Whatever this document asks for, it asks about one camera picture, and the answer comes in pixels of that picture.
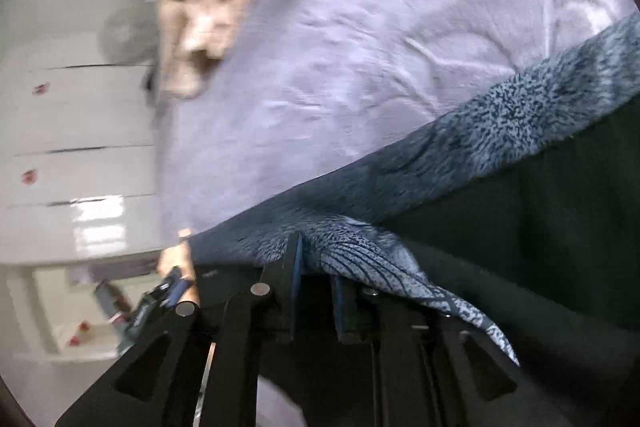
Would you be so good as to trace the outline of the person's left hand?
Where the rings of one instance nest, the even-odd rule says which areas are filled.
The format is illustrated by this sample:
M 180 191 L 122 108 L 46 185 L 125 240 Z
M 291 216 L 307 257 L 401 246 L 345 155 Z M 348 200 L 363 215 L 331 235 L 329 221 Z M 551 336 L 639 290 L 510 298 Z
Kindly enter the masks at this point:
M 181 270 L 182 277 L 192 282 L 191 287 L 182 295 L 181 301 L 189 300 L 194 303 L 200 303 L 198 288 L 196 287 L 196 276 L 194 266 L 191 259 L 191 249 L 189 239 L 192 235 L 190 229 L 181 229 L 178 231 L 179 242 L 171 247 L 165 248 L 158 258 L 156 271 L 161 277 L 166 275 L 175 267 Z

